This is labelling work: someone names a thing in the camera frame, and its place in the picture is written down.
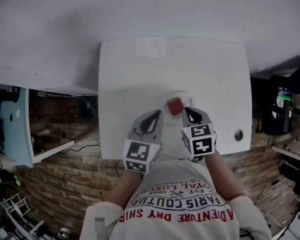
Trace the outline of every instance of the white table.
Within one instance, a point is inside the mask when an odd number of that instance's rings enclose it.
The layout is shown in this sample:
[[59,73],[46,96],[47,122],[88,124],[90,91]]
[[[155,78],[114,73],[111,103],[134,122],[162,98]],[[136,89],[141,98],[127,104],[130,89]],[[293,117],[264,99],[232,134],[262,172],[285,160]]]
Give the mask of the white table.
[[[250,149],[252,100],[245,48],[193,37],[164,37],[165,56],[136,56],[136,39],[105,41],[99,63],[99,130],[104,159],[122,159],[124,140],[136,118],[161,108],[167,92],[183,90],[209,115],[224,154]],[[163,124],[161,159],[186,157],[182,119]],[[237,142],[234,134],[243,131]]]
[[[10,91],[11,87],[0,84],[0,89]],[[32,168],[33,164],[75,144],[74,140],[70,140],[56,148],[34,154],[29,122],[29,89],[27,88],[20,88],[19,99],[16,103],[13,101],[1,103],[0,119],[3,120],[4,135],[4,149],[0,147],[0,150],[15,162],[13,164],[1,159],[3,168],[9,167],[5,165],[5,162],[12,166],[25,165]]]

